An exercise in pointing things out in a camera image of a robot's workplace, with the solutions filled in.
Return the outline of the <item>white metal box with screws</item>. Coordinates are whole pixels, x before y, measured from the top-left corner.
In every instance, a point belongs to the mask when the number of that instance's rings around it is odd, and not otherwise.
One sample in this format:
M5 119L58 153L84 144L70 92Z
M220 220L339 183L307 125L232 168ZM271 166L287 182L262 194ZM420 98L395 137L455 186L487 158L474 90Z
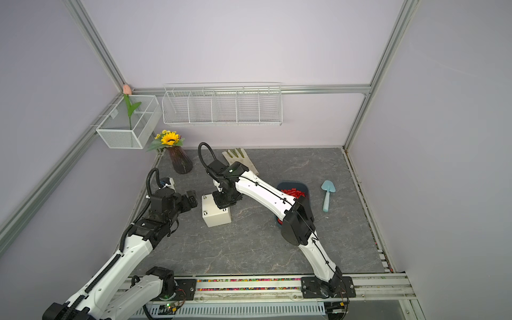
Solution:
M212 194L201 196L201 216L208 227L231 223L230 209L218 208Z

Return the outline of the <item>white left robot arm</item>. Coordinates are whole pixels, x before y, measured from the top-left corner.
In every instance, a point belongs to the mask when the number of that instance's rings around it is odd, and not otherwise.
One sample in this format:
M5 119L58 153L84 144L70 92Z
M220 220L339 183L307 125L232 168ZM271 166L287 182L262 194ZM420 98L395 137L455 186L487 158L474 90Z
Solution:
M181 195L168 186L158 189L150 196L149 216L123 232L119 249L108 262L65 303L50 305L42 318L129 319L155 298L185 299L174 273L162 267L152 267L125 293L116 293L139 263L171 235L179 215L197 206L194 191Z

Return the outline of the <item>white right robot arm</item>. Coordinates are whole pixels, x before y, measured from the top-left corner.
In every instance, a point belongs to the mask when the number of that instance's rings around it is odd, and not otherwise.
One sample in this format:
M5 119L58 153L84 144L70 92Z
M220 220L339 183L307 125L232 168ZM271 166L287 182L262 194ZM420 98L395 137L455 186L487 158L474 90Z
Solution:
M313 269L314 276L303 279L305 297L355 297L349 277L343 276L321 245L308 198L296 198L272 187L239 162L225 165L215 160L203 166L217 188L213 200L219 209L234 206L246 195L281 220L281 236L299 248Z

